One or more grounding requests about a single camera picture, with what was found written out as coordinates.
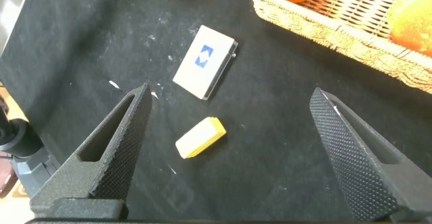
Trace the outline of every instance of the black tablecloth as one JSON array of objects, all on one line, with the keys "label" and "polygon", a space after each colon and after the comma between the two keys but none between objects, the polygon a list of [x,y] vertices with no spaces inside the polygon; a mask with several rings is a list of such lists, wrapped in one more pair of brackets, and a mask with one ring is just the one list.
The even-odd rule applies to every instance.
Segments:
[{"label": "black tablecloth", "polygon": [[[172,82],[201,24],[240,47],[209,101]],[[351,219],[308,109],[317,86],[432,175],[432,95],[259,19],[251,0],[27,0],[0,79],[60,162],[151,86],[131,219]],[[227,138],[182,159],[175,141],[208,116]]]}]

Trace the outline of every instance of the basket rim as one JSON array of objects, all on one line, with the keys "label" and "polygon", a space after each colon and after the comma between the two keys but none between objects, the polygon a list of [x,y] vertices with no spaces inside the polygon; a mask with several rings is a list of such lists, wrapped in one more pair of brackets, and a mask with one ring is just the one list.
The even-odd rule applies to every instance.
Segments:
[{"label": "basket rim", "polygon": [[[364,30],[355,28],[349,23],[335,19],[335,18],[329,18],[327,16],[324,16],[322,14],[319,14],[313,10],[307,9],[305,7],[302,7],[298,4],[286,1],[286,0],[261,0],[265,3],[268,3],[270,5],[275,5],[278,8],[288,11],[291,13],[296,13],[297,15],[301,16],[302,18],[312,21],[315,23],[318,23],[322,26],[326,26],[328,28],[334,29],[335,31],[344,32],[349,36],[352,36],[354,38],[357,38],[362,44],[374,48],[377,50],[380,50],[384,53],[388,53],[392,56],[394,56],[397,59],[401,59],[407,63],[413,63],[423,69],[426,69],[432,73],[432,58],[420,54],[419,52],[407,49],[406,47],[403,47],[401,45],[397,45],[396,43],[393,43],[390,39],[387,38],[381,38],[378,36],[375,36],[373,34],[370,34]],[[393,47],[395,48],[395,51],[399,51],[399,53],[395,54],[389,51],[387,48]],[[407,56],[411,56],[417,61],[413,61],[411,59],[407,59]]]}]

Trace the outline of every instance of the black fabric surface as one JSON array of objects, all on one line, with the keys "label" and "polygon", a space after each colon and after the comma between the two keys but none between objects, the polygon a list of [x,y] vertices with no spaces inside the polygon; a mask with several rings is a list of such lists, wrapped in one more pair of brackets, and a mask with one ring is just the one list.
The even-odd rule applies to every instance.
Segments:
[{"label": "black fabric surface", "polygon": [[[172,82],[201,24],[240,47],[208,101]],[[317,86],[432,175],[432,95],[259,19],[251,0],[27,0],[0,80],[60,162],[149,83],[131,219],[350,220],[308,108]],[[176,140],[208,116],[227,136],[182,159]]]}]

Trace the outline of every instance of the small box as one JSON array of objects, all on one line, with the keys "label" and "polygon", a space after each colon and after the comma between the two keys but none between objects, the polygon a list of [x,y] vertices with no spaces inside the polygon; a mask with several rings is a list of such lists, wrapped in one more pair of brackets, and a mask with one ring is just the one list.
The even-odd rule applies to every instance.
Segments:
[{"label": "small box", "polygon": [[184,134],[175,144],[184,159],[195,157],[226,134],[216,117],[207,117]]},{"label": "small box", "polygon": [[201,26],[173,81],[198,98],[207,100],[237,45],[234,39]]}]

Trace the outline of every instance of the blue logo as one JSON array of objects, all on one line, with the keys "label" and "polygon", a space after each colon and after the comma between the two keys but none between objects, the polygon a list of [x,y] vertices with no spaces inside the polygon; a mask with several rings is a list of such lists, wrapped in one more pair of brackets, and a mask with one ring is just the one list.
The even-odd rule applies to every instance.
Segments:
[{"label": "blue logo", "polygon": [[196,58],[195,64],[201,68],[204,68],[212,53],[213,49],[207,45],[204,45],[201,49],[201,53],[198,55],[198,58]]}]

